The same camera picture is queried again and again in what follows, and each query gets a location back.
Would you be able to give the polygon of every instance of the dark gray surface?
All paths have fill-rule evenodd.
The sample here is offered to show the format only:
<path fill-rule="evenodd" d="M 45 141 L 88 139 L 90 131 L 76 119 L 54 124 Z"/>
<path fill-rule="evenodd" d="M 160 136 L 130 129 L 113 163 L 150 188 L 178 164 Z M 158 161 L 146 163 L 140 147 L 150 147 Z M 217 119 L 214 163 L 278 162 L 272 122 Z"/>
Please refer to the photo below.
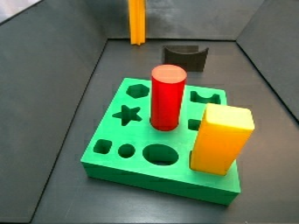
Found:
<path fill-rule="evenodd" d="M 264 0 L 146 0 L 149 39 L 234 40 Z M 126 0 L 86 0 L 112 39 L 129 38 Z"/>
<path fill-rule="evenodd" d="M 299 1 L 265 0 L 237 43 L 299 120 Z"/>
<path fill-rule="evenodd" d="M 164 45 L 209 48 L 188 84 L 226 91 L 252 110 L 256 130 L 237 159 L 241 194 L 225 207 L 86 177 L 80 157 L 124 77 L 149 79 Z M 233 42 L 110 40 L 69 129 L 31 223 L 299 222 L 299 128 Z"/>
<path fill-rule="evenodd" d="M 0 26 L 0 222 L 27 222 L 106 38 L 80 0 Z"/>

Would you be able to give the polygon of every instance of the gray floor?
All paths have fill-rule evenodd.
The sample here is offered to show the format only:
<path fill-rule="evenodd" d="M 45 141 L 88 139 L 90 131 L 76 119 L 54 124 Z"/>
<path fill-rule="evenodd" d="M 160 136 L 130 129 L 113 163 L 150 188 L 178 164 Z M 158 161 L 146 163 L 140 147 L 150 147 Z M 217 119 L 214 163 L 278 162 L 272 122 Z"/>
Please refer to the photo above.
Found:
<path fill-rule="evenodd" d="M 149 79 L 162 45 L 209 48 L 188 84 L 221 88 L 252 110 L 256 131 L 237 159 L 241 194 L 229 206 L 86 177 L 80 157 L 124 77 Z M 233 42 L 109 40 L 72 123 L 33 223 L 297 222 L 299 128 Z"/>

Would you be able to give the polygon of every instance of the shape sorter board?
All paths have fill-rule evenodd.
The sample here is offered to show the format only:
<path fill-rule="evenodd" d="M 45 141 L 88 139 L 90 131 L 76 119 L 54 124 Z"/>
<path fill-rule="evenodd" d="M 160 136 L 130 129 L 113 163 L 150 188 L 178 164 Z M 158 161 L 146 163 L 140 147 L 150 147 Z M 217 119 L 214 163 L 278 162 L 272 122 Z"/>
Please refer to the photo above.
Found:
<path fill-rule="evenodd" d="M 80 160 L 88 176 L 228 205 L 240 193 L 236 161 L 225 176 L 189 168 L 206 102 L 225 105 L 225 92 L 185 85 L 178 126 L 158 131 L 149 123 L 150 81 L 125 78 Z"/>

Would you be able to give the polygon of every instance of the yellow block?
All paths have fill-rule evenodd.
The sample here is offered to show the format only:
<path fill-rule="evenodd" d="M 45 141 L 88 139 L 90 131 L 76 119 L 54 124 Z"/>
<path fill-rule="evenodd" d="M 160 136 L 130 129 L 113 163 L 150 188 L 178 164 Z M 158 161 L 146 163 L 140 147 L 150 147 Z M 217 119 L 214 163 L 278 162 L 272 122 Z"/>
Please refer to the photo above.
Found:
<path fill-rule="evenodd" d="M 145 0 L 128 0 L 130 44 L 145 42 Z"/>
<path fill-rule="evenodd" d="M 190 152 L 190 168 L 225 175 L 253 129 L 246 108 L 208 103 Z"/>

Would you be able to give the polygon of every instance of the black object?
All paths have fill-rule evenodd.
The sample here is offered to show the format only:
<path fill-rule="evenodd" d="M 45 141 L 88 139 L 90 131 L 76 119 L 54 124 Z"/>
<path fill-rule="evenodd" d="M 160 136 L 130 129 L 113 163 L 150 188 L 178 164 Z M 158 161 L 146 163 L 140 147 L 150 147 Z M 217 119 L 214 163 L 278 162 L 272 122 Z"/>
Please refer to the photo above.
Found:
<path fill-rule="evenodd" d="M 165 45 L 162 63 L 181 67 L 186 72 L 201 72 L 209 48 L 198 52 L 197 45 Z"/>

